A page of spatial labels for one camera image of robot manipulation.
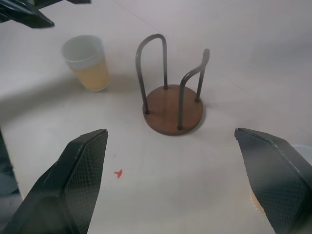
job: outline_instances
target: curved metal rod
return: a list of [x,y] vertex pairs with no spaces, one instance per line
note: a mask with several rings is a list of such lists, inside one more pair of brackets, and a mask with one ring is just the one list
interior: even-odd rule
[[201,87],[203,85],[203,80],[204,80],[204,75],[205,75],[205,69],[207,66],[207,63],[209,61],[209,57],[210,57],[210,50],[209,49],[205,49],[204,50],[204,54],[203,54],[203,60],[201,62],[201,64],[194,68],[193,70],[191,70],[189,73],[187,73],[181,83],[180,83],[180,93],[179,93],[179,115],[178,115],[178,126],[177,128],[179,130],[183,129],[183,98],[184,98],[184,88],[186,85],[186,82],[194,75],[196,75],[198,72],[200,72],[200,76],[199,76],[199,82],[198,82],[198,88],[197,88],[197,94],[196,94],[196,98],[195,98],[195,102],[199,102],[199,96],[200,96],[200,91],[201,91]]
[[168,81],[167,81],[167,41],[162,34],[153,34],[147,37],[144,41],[141,42],[137,51],[136,51],[136,72],[138,77],[138,82],[140,83],[140,89],[142,93],[143,103],[145,107],[145,114],[149,113],[147,99],[145,94],[144,82],[143,82],[143,75],[142,75],[142,68],[141,68],[141,55],[144,46],[149,43],[150,41],[160,38],[162,40],[162,53],[163,53],[163,64],[164,64],[164,89],[168,89]]

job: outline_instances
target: wooden base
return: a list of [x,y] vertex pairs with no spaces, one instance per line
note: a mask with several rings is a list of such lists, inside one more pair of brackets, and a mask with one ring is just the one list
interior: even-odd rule
[[196,93],[185,87],[183,102],[183,129],[178,126],[178,101],[180,85],[168,85],[164,90],[163,86],[153,90],[147,96],[149,114],[143,114],[147,124],[155,131],[170,136],[177,136],[191,131],[198,125],[203,115],[203,103],[195,102]]

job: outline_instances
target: white table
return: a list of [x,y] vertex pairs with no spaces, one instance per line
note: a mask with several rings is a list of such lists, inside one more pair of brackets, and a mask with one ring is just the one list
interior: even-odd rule
[[[0,24],[0,126],[21,193],[70,140],[107,128],[89,234],[273,234],[250,203],[234,130],[311,143],[311,7],[309,0],[63,1],[42,9],[53,29]],[[145,123],[135,53],[154,33],[167,38],[169,84],[211,50],[201,95],[207,116],[191,134],[163,136]],[[103,40],[112,74],[106,92],[85,91],[62,61],[62,44],[81,34]],[[143,51],[147,93],[162,84],[160,45]],[[196,89],[197,78],[187,86]]]

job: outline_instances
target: red stain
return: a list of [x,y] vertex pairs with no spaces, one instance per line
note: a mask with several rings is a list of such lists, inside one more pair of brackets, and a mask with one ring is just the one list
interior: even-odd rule
[[119,172],[114,172],[117,175],[117,179],[119,179],[122,175],[122,169]]

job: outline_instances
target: yellow liquid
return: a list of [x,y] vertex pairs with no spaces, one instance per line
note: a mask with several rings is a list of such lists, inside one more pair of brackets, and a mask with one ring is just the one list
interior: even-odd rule
[[110,75],[105,61],[86,69],[72,69],[82,85],[90,91],[100,91],[107,87]]

